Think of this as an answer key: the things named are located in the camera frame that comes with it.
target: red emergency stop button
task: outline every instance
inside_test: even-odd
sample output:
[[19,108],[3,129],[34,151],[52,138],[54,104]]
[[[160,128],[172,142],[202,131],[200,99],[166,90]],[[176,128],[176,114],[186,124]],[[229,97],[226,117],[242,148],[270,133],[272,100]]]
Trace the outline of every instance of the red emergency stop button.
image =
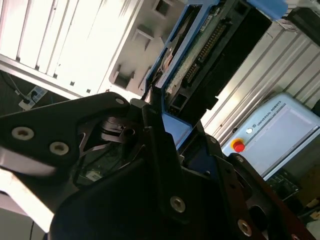
[[242,141],[238,140],[235,141],[232,145],[232,148],[237,152],[237,153],[241,153],[245,150],[245,145]]

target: white plastic part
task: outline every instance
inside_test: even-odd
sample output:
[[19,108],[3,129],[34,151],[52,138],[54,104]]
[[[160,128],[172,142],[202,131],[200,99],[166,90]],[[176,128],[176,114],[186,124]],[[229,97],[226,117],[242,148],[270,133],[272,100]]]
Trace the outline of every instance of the white plastic part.
[[53,154],[63,156],[69,152],[69,146],[61,141],[55,141],[49,146],[50,152]]
[[42,99],[44,95],[46,95],[47,92],[48,91],[46,89],[35,86],[26,96],[26,98],[29,100],[29,103],[27,104],[24,102],[24,100],[21,100],[21,102],[19,102],[19,106],[26,111],[30,110],[36,105],[37,102],[40,101],[40,99]]
[[250,127],[250,128],[248,128],[245,132],[246,132],[247,134],[252,134],[253,131],[254,131],[254,130]]
[[98,181],[103,177],[99,172],[94,170],[88,171],[85,176],[93,182]]
[[54,213],[12,172],[0,168],[0,191],[7,193],[46,233]]
[[35,136],[35,132],[31,128],[25,126],[18,126],[14,128],[11,134],[12,137],[21,141],[28,141]]

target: black cable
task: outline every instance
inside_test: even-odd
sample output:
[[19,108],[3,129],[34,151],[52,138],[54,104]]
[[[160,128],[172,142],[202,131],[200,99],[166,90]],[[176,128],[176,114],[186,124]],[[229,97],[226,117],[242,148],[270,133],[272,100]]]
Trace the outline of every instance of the black cable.
[[301,219],[301,218],[304,218],[306,216],[310,216],[312,213],[318,212],[318,211],[320,211],[320,205],[319,206],[315,206],[313,208],[304,209],[303,213],[300,213],[298,215],[298,218]]
[[121,157],[119,158],[118,161],[116,161],[116,163],[108,170],[108,172],[112,171],[117,165],[118,163],[121,161]]
[[11,76],[7,73],[9,79],[12,81],[14,87],[7,81],[7,79],[5,78],[5,76],[3,75],[2,71],[0,71],[0,75],[2,80],[4,81],[4,83],[15,93],[19,93],[17,94],[19,96],[19,98],[21,98],[22,100],[27,100],[29,101],[29,99],[19,90],[18,86],[16,85],[15,81],[11,78]]
[[77,184],[77,181],[78,181],[78,178],[79,178],[79,175],[83,169],[83,165],[84,165],[84,162],[85,162],[85,159],[86,159],[86,155],[82,156],[79,160],[79,163],[76,167],[76,170],[75,170],[75,173],[74,173],[74,176],[73,176],[73,184],[76,185]]
[[108,148],[104,153],[102,153],[100,156],[98,156],[96,159],[89,162],[87,165],[83,167],[83,169],[87,169],[88,167],[92,166],[96,162],[98,162],[100,159],[102,159],[105,155],[107,155],[110,152],[110,148]]
[[[0,71],[0,75],[2,80],[4,81],[4,83],[14,92],[16,92],[16,89],[11,86],[11,84],[9,82],[7,82],[7,79],[5,78],[5,76],[2,74],[2,71]],[[18,95],[22,100],[24,100],[25,98],[22,95]]]
[[34,96],[31,95],[31,100],[34,102],[34,104],[36,104],[37,102],[34,100]]
[[34,231],[34,225],[35,225],[35,221],[32,221],[32,225],[31,225],[31,229],[30,229],[30,237],[29,240],[32,240],[32,233]]

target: wire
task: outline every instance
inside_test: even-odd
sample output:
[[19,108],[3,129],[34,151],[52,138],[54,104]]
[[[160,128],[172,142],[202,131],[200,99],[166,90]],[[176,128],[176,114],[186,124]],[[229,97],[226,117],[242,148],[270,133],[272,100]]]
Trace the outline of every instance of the wire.
[[29,240],[32,240],[32,233],[34,231],[35,221],[32,221],[31,229],[30,229],[30,237]]
[[31,94],[31,100],[36,104],[37,102],[34,100],[34,96]]
[[79,175],[83,169],[83,165],[84,165],[84,162],[85,162],[85,159],[86,159],[86,155],[82,156],[79,160],[79,163],[76,167],[76,170],[75,170],[75,173],[74,173],[74,176],[73,176],[73,184],[77,184],[77,181],[78,181],[78,178],[79,178]]
[[119,158],[118,161],[116,161],[116,163],[108,170],[108,172],[112,171],[117,165],[118,163],[121,161],[121,157]]
[[12,83],[14,84],[14,86],[15,86],[16,88],[14,88],[14,87],[7,81],[7,79],[6,79],[5,76],[3,75],[2,71],[0,71],[0,75],[1,75],[1,78],[2,78],[2,80],[4,81],[4,83],[5,83],[12,91],[14,91],[14,92],[19,96],[19,98],[21,98],[22,100],[29,100],[29,99],[18,89],[16,83],[13,81],[13,79],[10,77],[9,74],[8,74],[8,76],[9,76],[10,80],[12,81]]
[[108,148],[104,153],[102,153],[100,156],[98,156],[96,159],[89,162],[87,165],[83,167],[83,169],[87,169],[88,167],[92,166],[94,163],[98,162],[100,159],[102,159],[105,155],[107,155],[110,152],[110,148]]
[[11,78],[10,74],[7,73],[7,76],[9,77],[9,79],[11,80],[11,82],[13,83],[13,85],[15,86],[15,89],[21,94],[21,96],[23,96],[24,99],[28,99],[28,98],[26,97],[26,95],[24,95],[24,94],[20,91],[20,89],[18,88],[18,86],[17,86],[17,84],[15,83],[15,81]]

